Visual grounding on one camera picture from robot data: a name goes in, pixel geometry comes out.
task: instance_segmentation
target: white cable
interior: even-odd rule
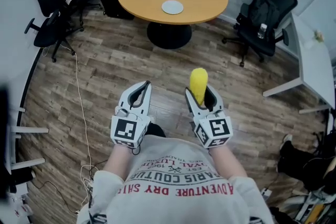
[[[76,53],[75,53],[75,56],[76,56],[76,80],[77,80],[78,95],[79,95],[79,100],[80,100],[80,106],[82,108],[82,113],[83,113],[83,119],[84,119],[84,124],[85,124],[85,137],[86,137],[86,142],[87,142],[87,145],[88,145],[88,153],[89,153],[89,158],[90,158],[90,164],[89,165],[88,164],[82,165],[82,167],[80,168],[80,175],[79,175],[80,176],[80,180],[82,181],[82,183],[84,185],[84,188],[85,188],[85,191],[86,191],[86,197],[85,197],[85,199],[81,203],[81,206],[83,207],[83,203],[86,201],[86,199],[89,199],[88,185],[93,183],[92,180],[91,180],[91,170],[92,170],[91,167],[94,167],[94,168],[96,168],[96,167],[94,165],[92,165],[92,159],[91,159],[90,147],[89,147],[89,140],[88,140],[88,132],[87,132],[88,127],[87,127],[86,119],[85,119],[85,115],[84,115],[84,108],[83,108],[82,97],[81,97],[80,91],[79,91],[78,59],[77,59],[77,54]],[[90,169],[89,169],[90,178],[86,178],[86,177],[82,178],[82,169],[83,169],[84,166],[89,166],[90,167]]]
[[[84,124],[85,124],[85,137],[86,137],[86,142],[87,142],[87,145],[88,145],[88,153],[89,153],[89,158],[90,158],[90,167],[92,167],[92,159],[91,159],[91,154],[90,154],[90,147],[89,147],[89,139],[88,139],[88,127],[87,127],[87,124],[86,124],[86,119],[85,119],[85,115],[84,115],[84,108],[83,108],[83,102],[82,102],[82,97],[80,95],[80,91],[79,91],[79,81],[78,81],[78,64],[77,64],[77,54],[75,53],[75,56],[76,56],[76,80],[77,80],[77,87],[78,87],[78,95],[79,95],[79,100],[80,100],[80,106],[82,107],[82,113],[83,113],[83,119],[84,119]],[[83,203],[86,201],[86,199],[88,198],[88,188],[87,186],[85,186],[85,183],[83,182],[84,184],[84,187],[86,188],[86,198],[83,200],[82,202],[82,207],[83,207]]]

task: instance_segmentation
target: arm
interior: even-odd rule
[[[105,214],[105,210],[118,190],[122,188],[128,175],[132,151],[128,147],[114,145],[112,153],[101,171],[93,178],[91,215]],[[89,207],[84,205],[78,214],[77,224],[89,221]]]
[[[113,151],[103,168],[103,171],[111,172],[123,180],[128,176],[128,166],[132,158],[132,150],[128,147],[114,145]]]
[[[219,175],[229,180],[234,191],[239,193],[248,207],[250,223],[273,223],[269,209],[252,178],[248,178],[245,169],[227,146],[213,147],[210,154]]]
[[[245,169],[226,145],[210,148],[209,151],[219,175],[226,179],[232,176],[247,177]]]

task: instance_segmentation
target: black bag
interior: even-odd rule
[[[252,25],[256,28],[259,29],[261,24],[267,25],[267,33],[273,29],[279,16],[280,11],[271,0],[256,0],[249,14]]]

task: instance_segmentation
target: white desk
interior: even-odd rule
[[[281,30],[289,25],[292,25],[295,36],[294,40],[290,40],[290,42],[295,42],[298,48],[300,76],[263,92],[263,96],[268,97],[303,84],[317,94],[326,105],[300,110],[300,114],[328,109],[330,107],[335,109],[333,74],[327,47],[324,43],[318,43],[314,40],[313,29],[308,27],[293,13],[290,13],[289,17],[280,24],[275,35],[280,35]]]

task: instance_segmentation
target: cable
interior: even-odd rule
[[[280,176],[280,174],[278,173],[276,179],[274,179],[274,180],[271,182],[271,184],[268,185],[268,187],[265,189],[265,191],[268,190],[268,189],[270,188],[270,186],[273,185],[273,184],[278,180],[279,176]]]
[[[62,195],[62,193],[58,190],[58,188],[54,185],[54,183],[52,183],[52,182],[50,182],[50,181],[45,181],[41,187],[37,187],[37,186],[33,183],[33,181],[31,181],[31,183],[32,183],[32,184],[35,186],[35,188],[37,188],[37,189],[42,189],[47,183],[52,184],[52,185],[56,188],[56,190],[58,191],[58,193],[60,194],[60,196],[62,197],[62,199],[63,199],[65,205],[68,207],[68,210],[69,210],[71,213],[77,215],[76,212],[72,211],[72,210],[69,208],[69,205],[68,205],[67,201],[65,201],[65,199],[64,199],[64,197],[63,197],[63,195]]]
[[[70,50],[69,48],[63,46],[62,44],[60,44],[63,48],[66,48],[67,50]],[[75,56],[76,56],[76,80],[77,80],[77,88],[78,88],[78,95],[79,95],[79,100],[80,100],[80,106],[82,108],[82,113],[83,113],[83,119],[84,119],[84,124],[85,124],[85,137],[86,137],[86,142],[87,142],[87,146],[88,146],[88,153],[89,153],[89,158],[90,158],[90,167],[92,167],[92,159],[91,159],[91,154],[90,154],[90,147],[89,147],[89,139],[88,139],[88,126],[86,124],[86,119],[85,119],[85,114],[84,114],[84,108],[83,108],[83,102],[82,102],[82,97],[80,95],[80,91],[79,91],[79,81],[78,81],[78,59],[77,59],[77,53],[75,53]],[[89,198],[89,194],[88,194],[88,186],[85,185],[85,179],[87,180],[88,183],[91,183],[91,180],[89,180],[88,178],[83,178],[82,179],[82,168],[83,166],[81,167],[80,169],[80,180],[82,181],[83,185],[84,185],[84,188],[86,190],[86,197],[85,199],[82,201],[81,205],[83,207],[83,203],[86,201],[86,199]],[[89,176],[90,176],[90,179],[92,179],[91,177],[91,171],[92,171],[92,168],[89,170]]]
[[[105,161],[102,161],[102,162],[98,162],[98,163],[96,163],[95,165],[92,165],[92,168],[90,169],[89,173],[91,174],[91,171],[92,171],[92,169],[94,169],[94,168],[96,168],[96,169],[98,170],[98,168],[97,168],[96,166],[99,165],[99,164],[105,163],[105,162],[107,162],[107,161],[108,161],[108,159],[106,159]]]
[[[132,149],[132,154],[133,154],[134,156],[139,155],[139,153],[140,153],[140,151],[141,151],[141,145],[139,145],[139,152],[138,152],[138,153],[134,153],[133,150],[134,150],[134,148]]]

